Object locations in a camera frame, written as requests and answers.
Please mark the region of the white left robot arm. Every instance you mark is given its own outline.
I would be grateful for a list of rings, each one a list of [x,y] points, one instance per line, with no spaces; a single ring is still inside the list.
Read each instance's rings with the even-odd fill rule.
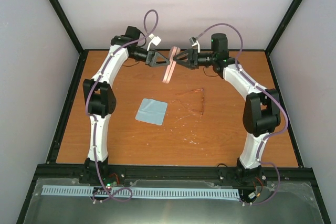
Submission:
[[[90,147],[85,167],[91,170],[91,178],[97,183],[108,180],[107,136],[111,114],[117,100],[112,91],[113,82],[128,59],[142,61],[150,67],[168,66],[170,61],[155,49],[138,46],[141,31],[133,26],[124,35],[114,36],[103,64],[90,79],[84,79],[82,87],[85,112],[90,118]]]

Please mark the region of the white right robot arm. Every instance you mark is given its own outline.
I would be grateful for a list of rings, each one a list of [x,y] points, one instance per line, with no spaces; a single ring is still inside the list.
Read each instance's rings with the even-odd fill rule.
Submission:
[[[237,60],[229,56],[228,39],[223,33],[211,36],[211,50],[201,52],[196,38],[192,46],[175,54],[173,60],[189,69],[212,67],[223,80],[230,83],[245,101],[243,126],[247,132],[245,146],[237,160],[234,178],[247,185],[261,174],[261,157],[268,137],[280,125],[280,109],[276,105],[279,94],[276,89],[266,89],[250,83],[250,76]]]

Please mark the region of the pink glasses case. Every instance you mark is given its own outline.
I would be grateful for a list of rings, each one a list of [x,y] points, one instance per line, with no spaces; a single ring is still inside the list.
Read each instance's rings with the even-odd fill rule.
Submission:
[[[172,79],[172,75],[176,66],[176,61],[174,57],[180,53],[181,49],[179,47],[173,46],[169,51],[169,65],[166,66],[166,70],[164,72],[162,82],[168,84]]]

